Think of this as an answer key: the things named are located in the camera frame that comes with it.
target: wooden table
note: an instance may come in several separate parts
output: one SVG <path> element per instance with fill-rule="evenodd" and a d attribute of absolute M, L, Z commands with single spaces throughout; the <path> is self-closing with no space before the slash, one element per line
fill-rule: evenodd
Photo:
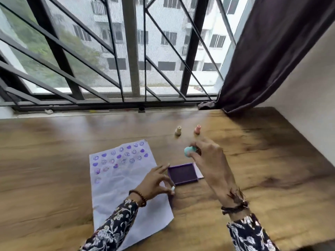
<path fill-rule="evenodd" d="M 174 111 L 0 121 L 0 250 L 76 250 L 93 231 L 88 155 L 147 139 L 157 164 L 187 163 L 197 124 L 281 250 L 335 238 L 335 169 L 276 110 Z M 234 250 L 205 180 L 176 189 L 173 213 L 129 250 Z"/>

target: purple ink pad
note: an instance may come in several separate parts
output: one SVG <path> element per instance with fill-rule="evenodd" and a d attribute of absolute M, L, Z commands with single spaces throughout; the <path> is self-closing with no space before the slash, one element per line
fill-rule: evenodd
<path fill-rule="evenodd" d="M 167 174 L 176 186 L 198 181 L 198 177 L 192 163 L 171 166 L 167 169 Z"/>

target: black floral shirt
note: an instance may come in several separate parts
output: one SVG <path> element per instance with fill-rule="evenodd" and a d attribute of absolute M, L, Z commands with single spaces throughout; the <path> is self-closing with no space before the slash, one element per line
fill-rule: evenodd
<path fill-rule="evenodd" d="M 115 251 L 122 244 L 137 215 L 136 202 L 126 199 L 79 251 Z M 227 224 L 236 251 L 279 251 L 254 214 Z"/>

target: dark purple curtain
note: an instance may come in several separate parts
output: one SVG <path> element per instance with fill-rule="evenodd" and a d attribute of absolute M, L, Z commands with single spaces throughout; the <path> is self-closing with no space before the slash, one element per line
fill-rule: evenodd
<path fill-rule="evenodd" d="M 217 100 L 198 108 L 232 114 L 262 103 L 334 20 L 335 0 L 255 0 Z"/>

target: white paper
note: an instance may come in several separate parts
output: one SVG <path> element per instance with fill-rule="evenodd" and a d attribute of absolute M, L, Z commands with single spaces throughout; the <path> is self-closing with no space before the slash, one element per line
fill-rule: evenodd
<path fill-rule="evenodd" d="M 203 175 L 202 173 L 200 172 L 200 169 L 197 167 L 197 164 L 196 163 L 193 163 L 193 166 L 194 166 L 194 169 L 195 169 L 195 173 L 198 177 L 198 179 L 203 179 Z"/>
<path fill-rule="evenodd" d="M 94 230 L 99 228 L 116 207 L 156 166 L 146 140 L 125 143 L 119 147 L 90 155 Z M 166 194 L 160 194 L 138 210 L 135 222 L 121 251 L 165 228 L 173 219 Z"/>

